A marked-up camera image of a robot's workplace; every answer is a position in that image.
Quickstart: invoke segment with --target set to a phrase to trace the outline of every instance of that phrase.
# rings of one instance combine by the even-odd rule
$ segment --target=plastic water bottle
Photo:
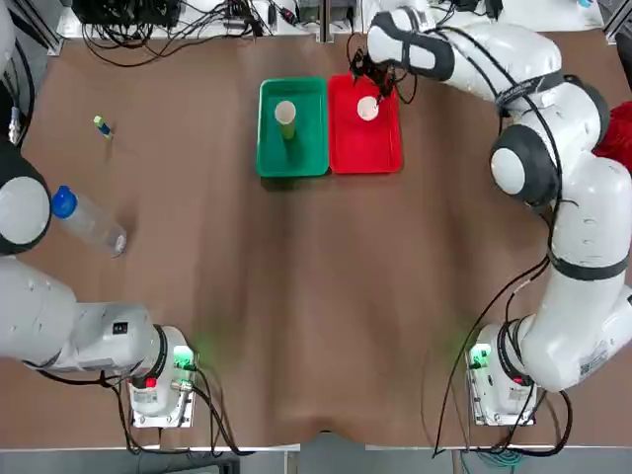
[[[72,234],[118,257],[127,243],[127,233],[87,197],[77,196],[67,186],[52,198],[52,213]]]

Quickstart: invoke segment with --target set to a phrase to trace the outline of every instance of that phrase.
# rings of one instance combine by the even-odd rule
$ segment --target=green tray
[[[275,120],[281,101],[296,107],[296,132],[283,140]],[[320,176],[329,169],[327,85],[321,77],[269,79],[261,85],[257,172],[264,178]]]

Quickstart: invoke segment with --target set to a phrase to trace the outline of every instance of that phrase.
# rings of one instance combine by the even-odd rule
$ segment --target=brown table surface
[[[566,72],[597,86],[611,107],[629,100],[616,49],[601,32],[551,38]],[[156,322],[179,327],[218,372],[242,446],[302,442],[321,430],[371,444],[432,445],[464,332],[545,250],[541,221],[493,184],[494,107],[424,79],[400,112],[401,173],[283,187],[260,181],[261,82],[345,73],[345,43],[215,40],[121,69],[70,41],[49,63],[24,150],[52,189],[87,194],[131,239],[111,260],[53,222],[23,260],[81,301],[142,303]],[[94,128],[96,114],[116,129],[113,142]],[[537,308],[543,283],[521,294],[515,315]],[[501,306],[490,319],[501,317]],[[630,363],[632,351],[624,351],[570,390],[570,444],[632,445]],[[56,384],[13,361],[2,361],[0,373],[0,447],[123,446],[110,391]],[[441,444],[462,446],[462,372],[454,389]],[[164,444],[208,446],[207,420],[198,404],[196,426],[168,432]],[[538,422],[515,440],[555,443],[549,411]],[[473,428],[469,442],[499,435]],[[141,436],[156,442],[154,430]]]

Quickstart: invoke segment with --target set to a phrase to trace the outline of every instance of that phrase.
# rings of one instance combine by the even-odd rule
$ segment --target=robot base
[[[513,426],[524,407],[531,387],[524,387],[509,379],[498,360],[496,338],[498,324],[483,328],[476,344],[465,354],[470,406],[476,425]],[[534,425],[531,412],[536,404],[537,387],[522,413],[520,423]]]
[[[166,360],[155,387],[138,389],[127,384],[133,425],[189,428],[193,424],[195,394],[185,387],[193,385],[195,373],[183,367],[195,365],[195,356],[179,330],[170,326],[163,326],[162,330],[167,339]]]

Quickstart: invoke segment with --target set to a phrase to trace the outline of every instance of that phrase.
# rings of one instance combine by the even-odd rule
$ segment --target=red cloth
[[[610,112],[610,127],[593,153],[618,161],[632,173],[632,102]]]

